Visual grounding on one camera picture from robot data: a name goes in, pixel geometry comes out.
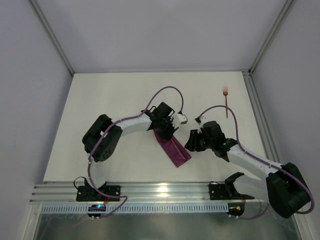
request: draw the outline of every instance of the white wall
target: white wall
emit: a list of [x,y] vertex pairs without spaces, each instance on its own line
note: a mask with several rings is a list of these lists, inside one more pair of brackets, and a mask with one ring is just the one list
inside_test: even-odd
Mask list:
[[254,76],[283,161],[299,167],[313,193],[316,206],[309,217],[315,226],[320,221],[319,70],[320,1],[298,0]]
[[285,0],[38,0],[75,72],[248,69]]
[[46,169],[71,75],[27,0],[0,7],[0,235],[18,239]]

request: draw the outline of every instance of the purple cable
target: purple cable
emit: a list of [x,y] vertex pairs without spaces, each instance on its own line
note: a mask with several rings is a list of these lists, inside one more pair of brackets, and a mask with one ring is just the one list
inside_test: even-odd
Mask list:
[[[309,208],[309,210],[307,211],[297,211],[296,213],[297,214],[309,214],[313,211],[313,209],[315,208],[315,199],[314,197],[312,196],[312,193],[310,192],[310,190],[299,180],[297,179],[295,176],[293,176],[291,173],[287,172],[286,170],[283,170],[281,167],[278,167],[276,165],[273,165],[273,164],[269,164],[268,162],[262,160],[261,158],[253,155],[252,153],[250,152],[247,152],[244,147],[240,144],[240,141],[239,141],[239,131],[238,131],[238,122],[237,122],[237,119],[236,119],[236,115],[234,113],[234,111],[231,110],[231,108],[227,107],[227,106],[224,106],[224,105],[216,105],[216,106],[211,106],[209,108],[207,108],[205,111],[203,111],[200,115],[199,115],[199,118],[205,114],[207,111],[211,110],[211,109],[215,109],[215,108],[225,108],[227,110],[229,110],[233,116],[233,119],[234,119],[234,125],[235,125],[235,137],[236,137],[236,141],[240,147],[240,149],[245,153],[247,154],[248,156],[254,158],[255,160],[257,160],[258,162],[264,164],[264,165],[267,165],[267,166],[270,166],[271,168],[274,168],[274,169],[277,169],[278,171],[284,173],[285,175],[289,176],[290,178],[292,178],[297,184],[299,184],[303,190],[306,191],[306,193],[309,195],[309,198],[310,198],[310,201],[311,201],[311,206]],[[253,219],[257,219],[259,217],[261,217],[262,215],[264,215],[267,210],[269,208],[269,203],[266,207],[266,209],[258,216],[255,216],[255,217],[239,217],[239,219],[243,219],[243,220],[253,220]]]
[[165,86],[165,87],[161,88],[159,91],[157,91],[157,92],[153,95],[153,97],[150,99],[150,101],[149,101],[149,103],[147,104],[147,106],[145,107],[145,109],[144,109],[139,115],[137,115],[137,116],[129,116],[129,117],[122,118],[122,119],[120,119],[120,120],[117,120],[117,121],[113,122],[110,126],[108,126],[107,129],[106,129],[106,130],[104,131],[104,133],[102,134],[102,136],[100,137],[100,139],[96,142],[95,146],[93,147],[93,149],[92,149],[92,151],[91,151],[91,153],[90,153],[90,155],[89,155],[89,157],[88,157],[89,163],[88,163],[88,168],[87,168],[87,174],[88,174],[88,178],[89,178],[89,181],[90,181],[90,183],[91,183],[91,186],[94,188],[94,190],[96,190],[96,192],[99,193],[100,195],[105,196],[105,197],[107,197],[107,198],[114,198],[114,199],[123,199],[123,198],[124,198],[124,201],[123,201],[119,206],[117,206],[117,207],[116,207],[114,210],[112,210],[111,212],[109,212],[109,213],[107,213],[107,214],[105,214],[105,215],[102,215],[102,216],[100,217],[101,219],[102,219],[102,218],[106,218],[106,217],[112,215],[115,211],[117,211],[119,208],[121,208],[122,205],[128,200],[128,196],[126,196],[126,195],[123,195],[123,196],[111,196],[111,195],[108,195],[108,194],[103,193],[102,191],[100,191],[100,190],[96,187],[94,181],[93,181],[92,178],[91,178],[91,173],[90,173],[92,156],[94,155],[95,151],[97,150],[99,144],[102,142],[102,140],[105,138],[105,136],[107,135],[107,133],[109,132],[109,130],[110,130],[114,125],[116,125],[116,124],[118,124],[118,123],[120,123],[120,122],[126,121],[126,120],[132,120],[132,119],[137,119],[137,118],[141,117],[141,116],[142,116],[143,114],[145,114],[145,112],[148,110],[151,102],[155,99],[155,97],[156,97],[160,92],[162,92],[162,91],[165,90],[165,89],[174,89],[174,90],[176,90],[176,91],[180,94],[182,103],[181,103],[181,109],[180,109],[179,112],[182,112],[182,110],[183,110],[183,108],[184,108],[184,97],[183,97],[182,93],[181,93],[180,90],[179,90],[178,88],[176,88],[175,86]]

